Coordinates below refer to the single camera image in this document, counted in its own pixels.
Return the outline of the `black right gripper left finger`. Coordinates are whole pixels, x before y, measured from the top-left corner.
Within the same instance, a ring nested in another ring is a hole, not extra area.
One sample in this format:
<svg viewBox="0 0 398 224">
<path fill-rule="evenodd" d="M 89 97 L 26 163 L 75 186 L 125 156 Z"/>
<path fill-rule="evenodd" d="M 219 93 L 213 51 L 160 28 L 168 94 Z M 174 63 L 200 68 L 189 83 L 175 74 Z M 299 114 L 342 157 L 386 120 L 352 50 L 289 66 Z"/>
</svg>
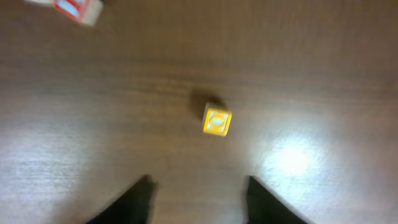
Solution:
<svg viewBox="0 0 398 224">
<path fill-rule="evenodd" d="M 110 206 L 89 220 L 87 224 L 146 224 L 152 208 L 157 184 L 143 175 Z"/>
</svg>

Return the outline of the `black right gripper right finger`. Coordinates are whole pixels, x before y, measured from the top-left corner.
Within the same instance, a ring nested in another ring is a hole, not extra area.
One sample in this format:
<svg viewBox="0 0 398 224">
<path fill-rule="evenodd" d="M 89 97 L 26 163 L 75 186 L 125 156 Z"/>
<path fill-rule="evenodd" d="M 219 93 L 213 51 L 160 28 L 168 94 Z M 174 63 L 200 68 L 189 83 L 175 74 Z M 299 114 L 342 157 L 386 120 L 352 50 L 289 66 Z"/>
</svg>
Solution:
<svg viewBox="0 0 398 224">
<path fill-rule="evenodd" d="M 308 224 L 254 176 L 248 176 L 245 201 L 249 224 Z"/>
</svg>

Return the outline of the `yellow O wooden block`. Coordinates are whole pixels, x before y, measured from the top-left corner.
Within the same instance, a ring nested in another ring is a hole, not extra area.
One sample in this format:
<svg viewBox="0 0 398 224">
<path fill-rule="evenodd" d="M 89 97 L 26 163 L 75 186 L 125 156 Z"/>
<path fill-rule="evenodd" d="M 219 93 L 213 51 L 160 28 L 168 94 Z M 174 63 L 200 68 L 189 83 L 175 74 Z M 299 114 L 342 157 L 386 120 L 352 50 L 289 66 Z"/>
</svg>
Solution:
<svg viewBox="0 0 398 224">
<path fill-rule="evenodd" d="M 232 120 L 232 112 L 214 103 L 207 103 L 203 114 L 203 132 L 225 137 Z"/>
</svg>

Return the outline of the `red I wooden block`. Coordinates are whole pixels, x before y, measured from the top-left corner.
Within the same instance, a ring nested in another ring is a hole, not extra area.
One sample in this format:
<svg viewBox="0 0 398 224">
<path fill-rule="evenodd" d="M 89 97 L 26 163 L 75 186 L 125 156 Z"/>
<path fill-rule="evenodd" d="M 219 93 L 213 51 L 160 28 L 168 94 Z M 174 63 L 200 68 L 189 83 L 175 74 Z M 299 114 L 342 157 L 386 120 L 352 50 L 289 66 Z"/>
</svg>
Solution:
<svg viewBox="0 0 398 224">
<path fill-rule="evenodd" d="M 85 26 L 93 27 L 103 10 L 102 0 L 25 0 L 41 6 L 50 6 Z"/>
</svg>

